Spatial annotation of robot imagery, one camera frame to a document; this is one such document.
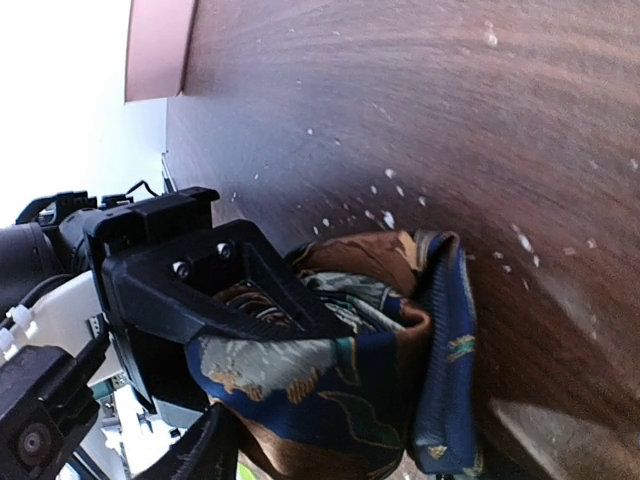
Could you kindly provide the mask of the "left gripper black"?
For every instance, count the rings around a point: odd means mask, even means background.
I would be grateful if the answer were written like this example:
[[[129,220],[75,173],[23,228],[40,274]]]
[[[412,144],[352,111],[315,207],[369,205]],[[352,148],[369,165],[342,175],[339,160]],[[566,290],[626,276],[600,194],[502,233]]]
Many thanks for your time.
[[[201,335],[285,341],[350,333],[254,223],[236,220],[211,229],[211,205],[219,197],[194,187],[93,212],[83,224],[116,353],[134,388],[154,407],[206,408],[185,354],[186,344]],[[241,281],[266,295],[286,325],[217,299]]]

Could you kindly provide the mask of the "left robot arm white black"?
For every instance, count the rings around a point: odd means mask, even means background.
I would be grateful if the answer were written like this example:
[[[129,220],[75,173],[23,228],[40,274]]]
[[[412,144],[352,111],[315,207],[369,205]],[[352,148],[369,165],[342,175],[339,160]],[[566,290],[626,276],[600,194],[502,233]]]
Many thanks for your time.
[[[350,334],[247,220],[214,225],[215,190],[134,201],[67,192],[32,201],[1,232],[1,306],[90,273],[115,350],[149,407],[201,411],[185,346],[203,335],[261,341]]]

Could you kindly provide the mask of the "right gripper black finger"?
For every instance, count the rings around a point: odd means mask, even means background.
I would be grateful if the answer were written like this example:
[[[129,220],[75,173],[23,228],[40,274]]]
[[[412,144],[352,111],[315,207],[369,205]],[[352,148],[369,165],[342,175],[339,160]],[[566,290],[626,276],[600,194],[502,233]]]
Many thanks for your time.
[[[237,421],[225,407],[216,403],[135,479],[234,480],[238,453]]]

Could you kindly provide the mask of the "brown green patterned tie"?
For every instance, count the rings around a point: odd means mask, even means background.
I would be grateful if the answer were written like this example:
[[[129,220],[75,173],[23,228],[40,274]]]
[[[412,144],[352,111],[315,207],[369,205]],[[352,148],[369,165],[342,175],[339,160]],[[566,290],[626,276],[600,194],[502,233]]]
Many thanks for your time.
[[[330,311],[296,339],[247,282],[219,294],[279,340],[203,335],[192,378],[240,422],[241,452],[274,479],[384,479],[411,458],[426,474],[478,476],[472,402],[476,314],[458,235],[395,230],[312,242],[286,258]]]

